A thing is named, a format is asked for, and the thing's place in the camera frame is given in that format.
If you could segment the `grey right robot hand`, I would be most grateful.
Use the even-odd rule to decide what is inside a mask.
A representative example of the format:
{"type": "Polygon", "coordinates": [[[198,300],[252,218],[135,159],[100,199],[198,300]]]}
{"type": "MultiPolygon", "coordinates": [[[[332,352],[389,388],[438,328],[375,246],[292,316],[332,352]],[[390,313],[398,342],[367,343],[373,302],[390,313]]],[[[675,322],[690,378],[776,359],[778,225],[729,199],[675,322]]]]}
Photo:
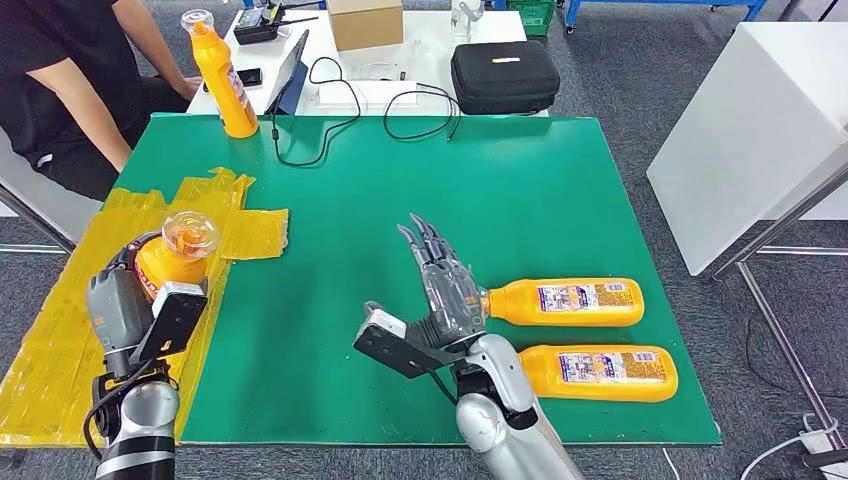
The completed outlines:
{"type": "Polygon", "coordinates": [[[450,243],[430,223],[411,213],[416,229],[399,225],[420,270],[429,307],[427,317],[415,324],[426,344],[444,348],[484,331],[483,290],[476,284],[450,243]]]}

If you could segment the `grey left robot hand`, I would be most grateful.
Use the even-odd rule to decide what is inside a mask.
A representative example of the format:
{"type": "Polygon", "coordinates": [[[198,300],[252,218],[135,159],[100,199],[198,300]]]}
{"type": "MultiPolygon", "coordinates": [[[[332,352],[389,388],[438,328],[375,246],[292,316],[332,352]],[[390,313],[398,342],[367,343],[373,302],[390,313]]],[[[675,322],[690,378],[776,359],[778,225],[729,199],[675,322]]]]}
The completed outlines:
{"type": "Polygon", "coordinates": [[[138,371],[167,369],[163,360],[136,353],[154,316],[135,271],[135,259],[143,246],[160,236],[159,232],[146,232],[133,239],[91,277],[87,287],[87,310],[103,349],[105,371],[116,380],[126,380],[138,371]]]}

